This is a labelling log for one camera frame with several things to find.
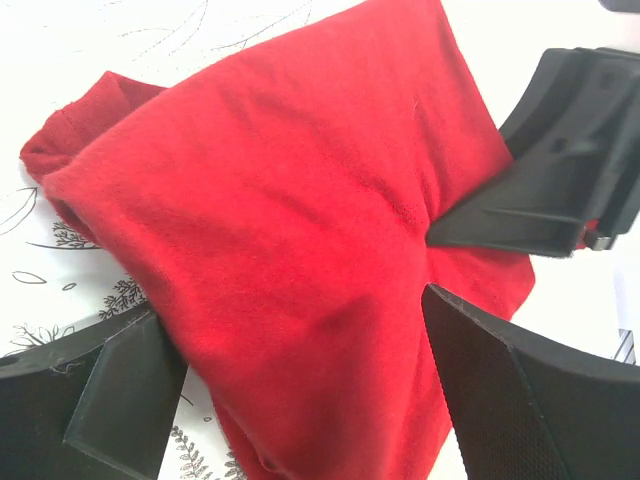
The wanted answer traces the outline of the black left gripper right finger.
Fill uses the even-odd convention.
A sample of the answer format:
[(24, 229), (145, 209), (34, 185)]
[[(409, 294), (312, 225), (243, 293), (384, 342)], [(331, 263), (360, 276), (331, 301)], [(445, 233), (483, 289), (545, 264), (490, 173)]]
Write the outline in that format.
[(549, 340), (435, 284), (422, 310), (469, 478), (638, 478), (638, 367)]

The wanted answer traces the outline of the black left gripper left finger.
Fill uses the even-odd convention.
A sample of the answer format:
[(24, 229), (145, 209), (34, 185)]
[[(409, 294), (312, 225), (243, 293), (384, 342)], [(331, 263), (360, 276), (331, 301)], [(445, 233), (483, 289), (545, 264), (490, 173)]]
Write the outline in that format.
[(186, 370), (150, 309), (2, 358), (2, 478), (157, 478)]

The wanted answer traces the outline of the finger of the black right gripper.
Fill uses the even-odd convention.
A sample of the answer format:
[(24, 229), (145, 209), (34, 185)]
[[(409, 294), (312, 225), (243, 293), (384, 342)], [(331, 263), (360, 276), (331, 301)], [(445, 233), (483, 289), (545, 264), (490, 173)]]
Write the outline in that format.
[(566, 258), (609, 250), (639, 213), (639, 56), (546, 50), (500, 128), (513, 163), (430, 227), (439, 247)]

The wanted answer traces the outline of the red t shirt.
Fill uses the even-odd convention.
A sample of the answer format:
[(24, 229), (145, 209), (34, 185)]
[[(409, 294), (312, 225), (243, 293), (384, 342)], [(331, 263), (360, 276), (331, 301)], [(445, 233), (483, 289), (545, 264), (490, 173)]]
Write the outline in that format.
[(522, 254), (432, 222), (510, 154), (438, 1), (366, 1), (171, 88), (106, 73), (22, 148), (140, 285), (251, 479), (424, 479), (451, 422), (421, 296), (510, 319)]

